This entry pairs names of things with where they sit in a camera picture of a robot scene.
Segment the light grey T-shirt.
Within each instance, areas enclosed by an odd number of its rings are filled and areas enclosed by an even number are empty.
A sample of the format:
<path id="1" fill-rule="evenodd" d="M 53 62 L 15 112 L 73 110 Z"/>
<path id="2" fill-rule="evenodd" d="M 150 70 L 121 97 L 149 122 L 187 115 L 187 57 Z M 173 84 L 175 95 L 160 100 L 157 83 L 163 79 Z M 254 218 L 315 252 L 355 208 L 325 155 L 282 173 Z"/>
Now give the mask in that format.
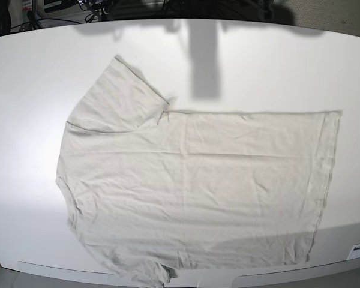
<path id="1" fill-rule="evenodd" d="M 56 184 L 99 264 L 143 287 L 170 271 L 309 259 L 340 111 L 187 113 L 112 58 L 65 123 Z"/>

